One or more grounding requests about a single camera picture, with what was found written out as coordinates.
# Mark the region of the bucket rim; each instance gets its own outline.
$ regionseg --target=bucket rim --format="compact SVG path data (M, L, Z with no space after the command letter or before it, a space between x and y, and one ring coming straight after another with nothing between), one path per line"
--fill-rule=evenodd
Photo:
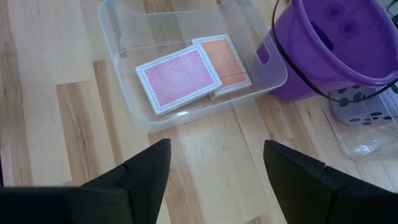
M374 10L378 13L378 16L386 24L390 36L397 36L396 28L393 26L387 13L384 12L382 6L376 0L369 0L369 3L373 4ZM327 63L335 67L339 71L339 73L345 74L345 77L348 80L360 85L384 86L398 77L398 70L393 71L389 75L382 78L373 78L362 75L361 73L358 73L357 71L347 66L338 57L336 57L336 55L334 55L333 52L331 52L319 38L307 16L303 0L292 0L292 6L294 7L295 13L298 13L302 25L305 28L305 32L307 32L308 36L311 38L312 45L316 49L316 51L321 54L323 58L325 58ZM391 40L394 43L392 47L395 49L395 60L398 63L398 38L392 38Z

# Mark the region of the black plastic piece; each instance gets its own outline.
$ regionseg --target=black plastic piece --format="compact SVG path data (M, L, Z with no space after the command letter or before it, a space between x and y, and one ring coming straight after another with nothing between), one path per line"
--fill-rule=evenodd
M398 223L397 194L275 141L266 141L264 162L289 224Z
M163 139L79 188L0 189L0 223L155 224L170 158Z

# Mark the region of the purple bucket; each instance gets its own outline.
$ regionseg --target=purple bucket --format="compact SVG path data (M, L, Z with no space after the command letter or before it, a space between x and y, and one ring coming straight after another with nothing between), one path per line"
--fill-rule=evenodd
M376 0L292 0L275 31L296 66L323 92L385 86L398 77L396 28ZM267 62L263 45L257 54ZM286 66L286 84L271 93L288 101L315 96Z

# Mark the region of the black bucket handle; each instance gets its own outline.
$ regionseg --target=black bucket handle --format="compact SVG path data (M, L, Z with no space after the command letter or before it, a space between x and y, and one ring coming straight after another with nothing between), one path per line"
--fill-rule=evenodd
M298 66L293 62L293 60L289 57L289 55L286 53L285 49L282 47L282 45L279 42L278 37L276 36L276 31L275 31L275 13L276 13L276 9L277 6L279 4L279 0L277 0L276 4L275 4L275 8L274 8L274 12L272 13L272 32L274 35L274 41L276 43L276 46L278 48L278 51L280 52L280 54L283 56L283 58L286 60L286 62L292 67L292 69L294 70L294 72L305 82L305 84L307 84L315 93L318 93L319 95L334 101L334 102L339 102L339 103L359 103L362 102L364 100L368 100L370 98L373 98L383 92L385 92L386 90L388 90L392 85L394 85L396 82L398 82L398 78L396 78L394 81L392 81L390 84L386 85L385 87L381 88L379 91L373 93L372 95L369 96L365 96L363 95L361 99L359 100L351 100L351 101L340 101L340 100L336 100L331 98L330 96L328 96L327 94L325 94L324 92L322 92L321 90L319 90L305 75L304 73L298 68Z

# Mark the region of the pink card deck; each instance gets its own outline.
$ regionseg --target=pink card deck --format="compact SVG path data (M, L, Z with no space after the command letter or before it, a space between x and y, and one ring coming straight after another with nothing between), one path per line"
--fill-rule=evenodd
M200 44L136 67L156 115L214 92L221 80Z

